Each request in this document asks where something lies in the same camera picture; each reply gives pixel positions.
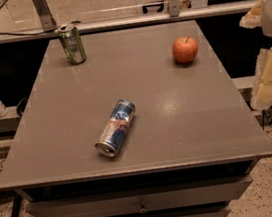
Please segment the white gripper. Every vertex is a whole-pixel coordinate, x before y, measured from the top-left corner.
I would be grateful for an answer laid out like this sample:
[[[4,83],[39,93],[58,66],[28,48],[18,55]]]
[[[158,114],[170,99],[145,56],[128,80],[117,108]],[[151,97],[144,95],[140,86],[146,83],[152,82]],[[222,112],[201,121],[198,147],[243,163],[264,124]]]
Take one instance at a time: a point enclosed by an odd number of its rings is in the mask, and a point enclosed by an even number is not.
[[[262,25],[265,36],[272,38],[272,0],[258,0],[240,20],[239,26],[253,29]],[[272,47],[261,48],[256,60],[250,104],[254,110],[272,107]]]

